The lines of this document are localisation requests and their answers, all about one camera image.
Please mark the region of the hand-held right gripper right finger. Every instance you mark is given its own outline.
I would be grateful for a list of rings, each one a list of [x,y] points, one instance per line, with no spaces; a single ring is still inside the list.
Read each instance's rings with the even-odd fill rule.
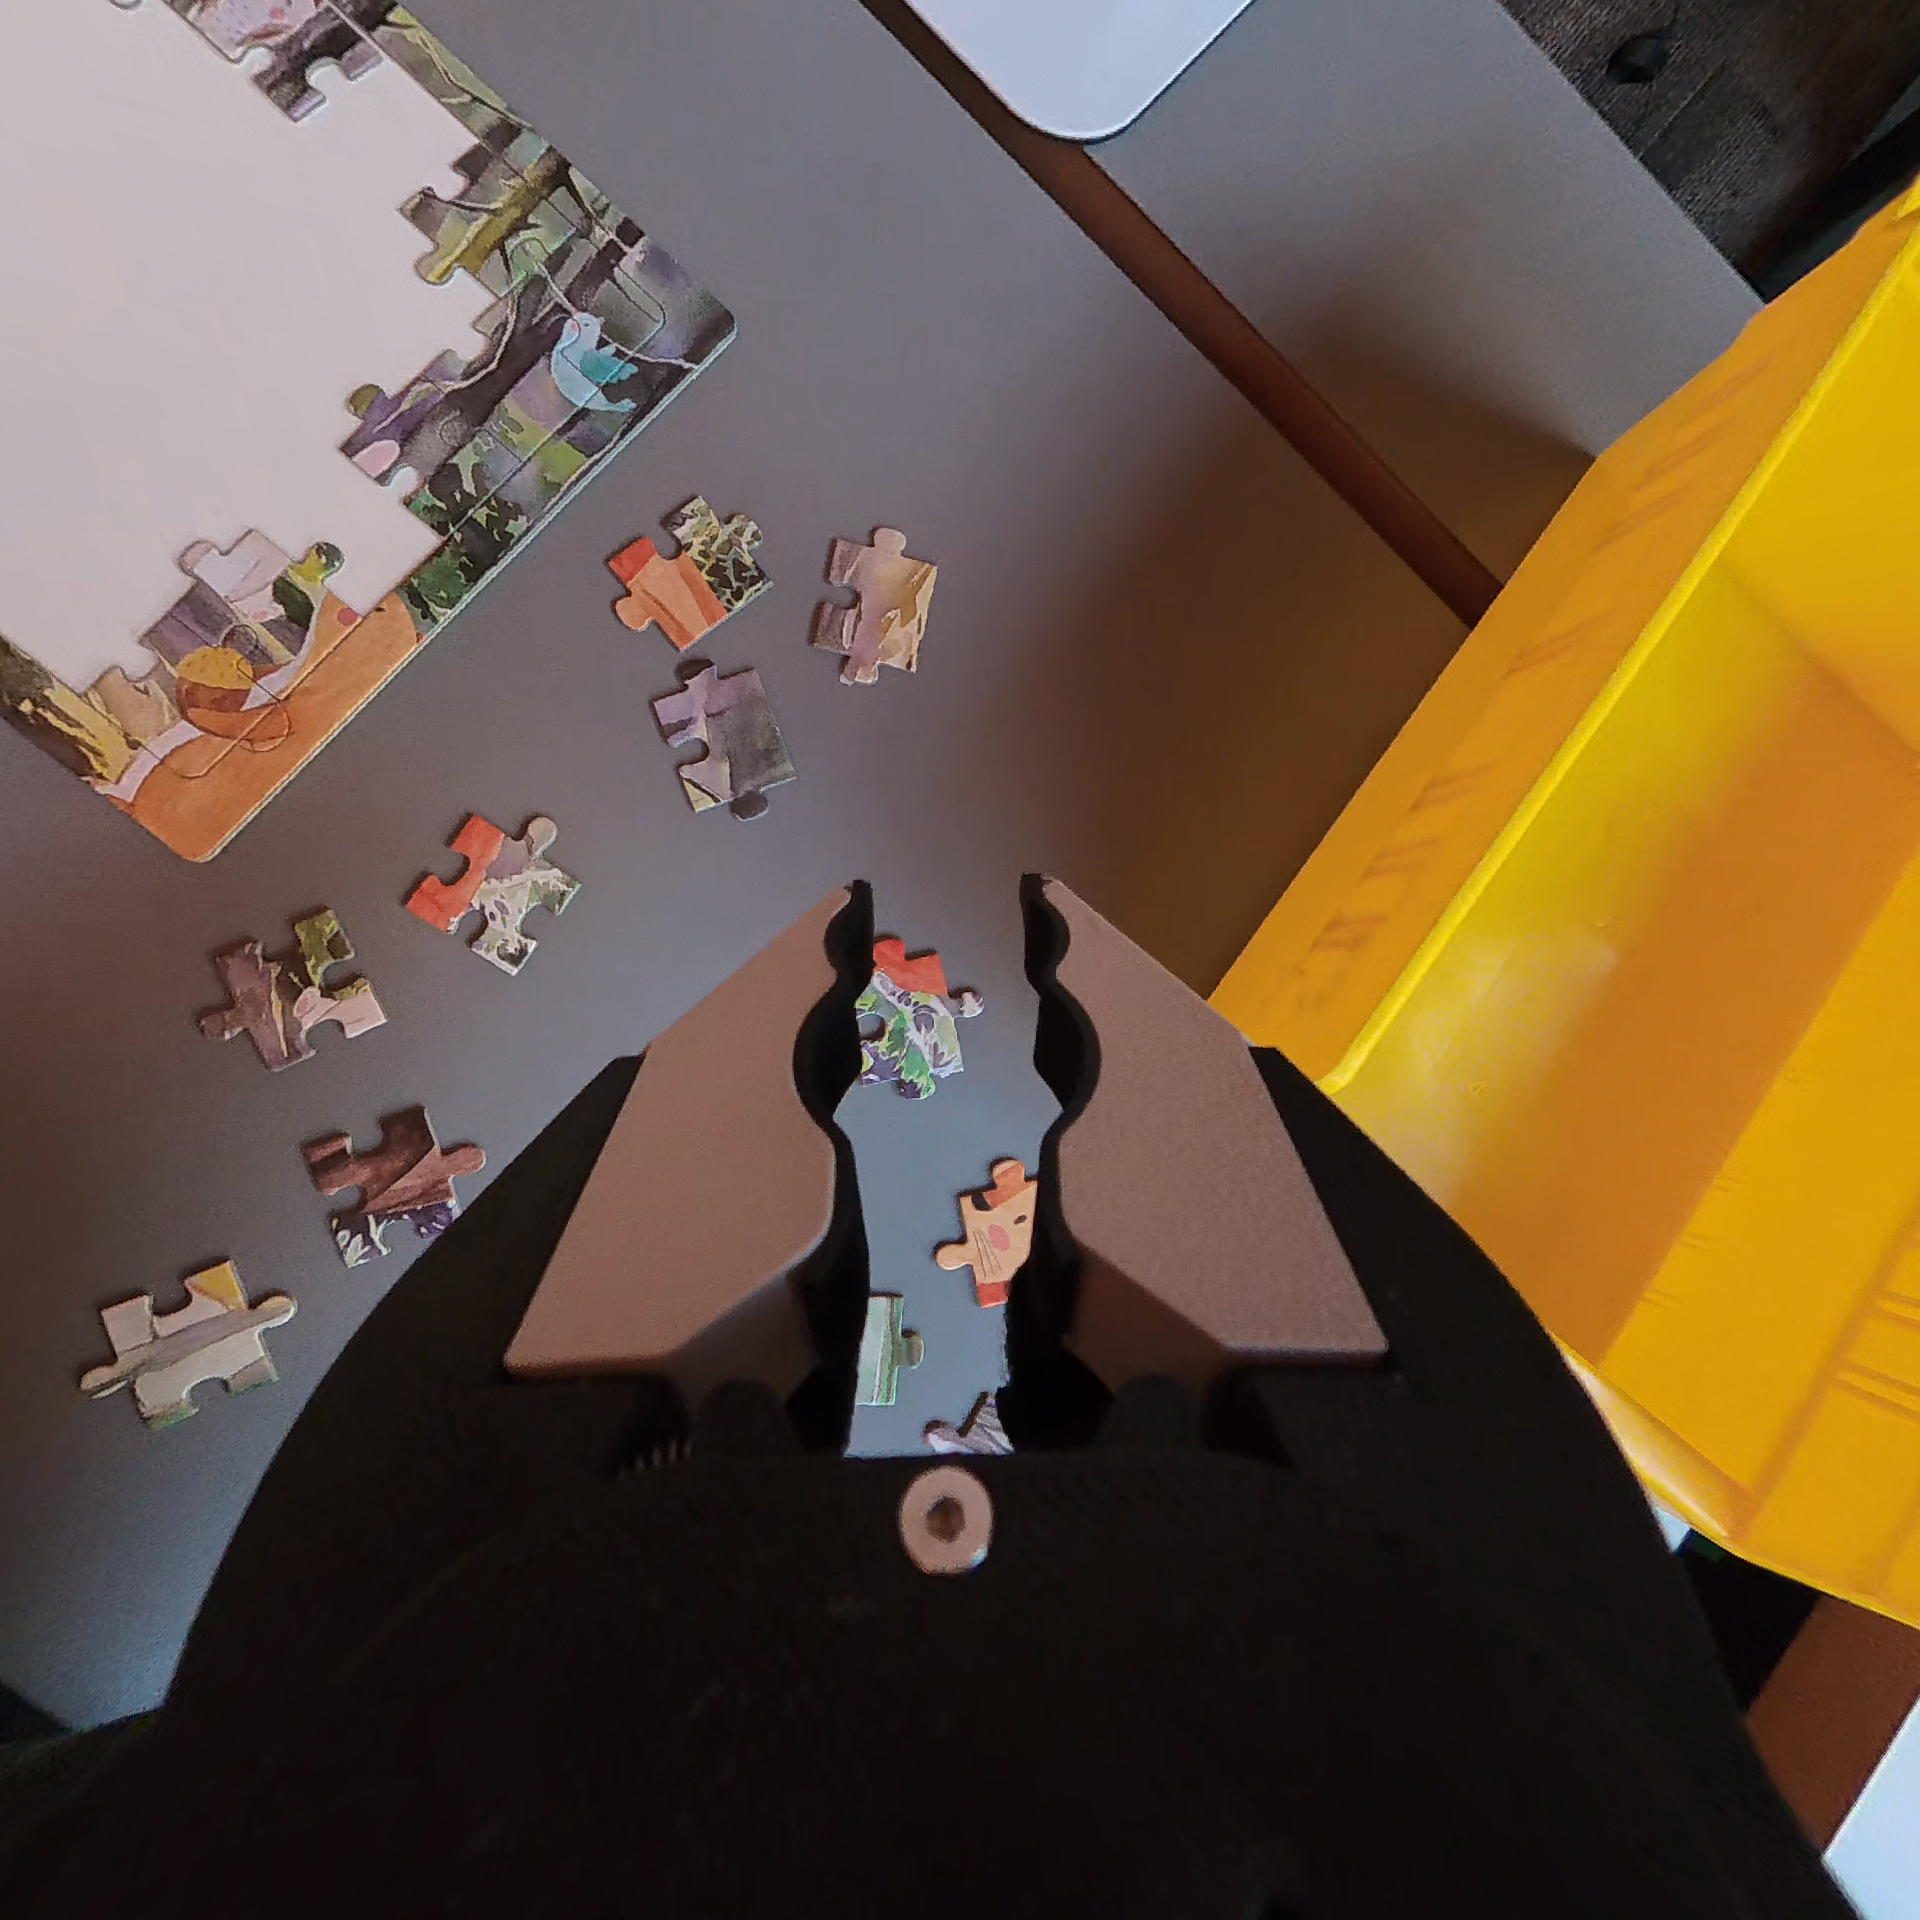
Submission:
[[[1126,1380],[1388,1352],[1235,1025],[1061,879],[1022,879],[1035,1066],[1061,1102],[1022,1268],[1022,1417]]]

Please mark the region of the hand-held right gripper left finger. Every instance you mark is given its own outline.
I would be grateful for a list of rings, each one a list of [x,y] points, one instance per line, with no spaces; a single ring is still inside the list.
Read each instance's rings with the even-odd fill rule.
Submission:
[[[658,1378],[685,1409],[804,1382],[804,1269],[829,1244],[853,1080],[842,951],[872,938],[872,887],[839,887],[647,1044],[508,1344],[514,1378]]]

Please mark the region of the partly assembled jigsaw puzzle board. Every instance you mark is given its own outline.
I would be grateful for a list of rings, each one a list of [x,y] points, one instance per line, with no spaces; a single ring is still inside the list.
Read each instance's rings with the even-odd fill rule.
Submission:
[[[733,339],[407,4],[3,4],[4,717],[209,859]]]

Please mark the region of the yellow plastic bin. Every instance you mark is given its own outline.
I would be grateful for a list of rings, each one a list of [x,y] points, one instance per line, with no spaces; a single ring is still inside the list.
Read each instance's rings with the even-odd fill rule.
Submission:
[[[1569,494],[1211,1002],[1657,1499],[1918,1615],[1918,192]]]

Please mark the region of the white stand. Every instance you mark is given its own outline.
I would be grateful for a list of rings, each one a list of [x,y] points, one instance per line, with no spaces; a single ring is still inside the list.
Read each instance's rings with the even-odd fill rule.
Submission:
[[[1250,3],[908,3],[1024,125],[1102,140],[1140,116]]]

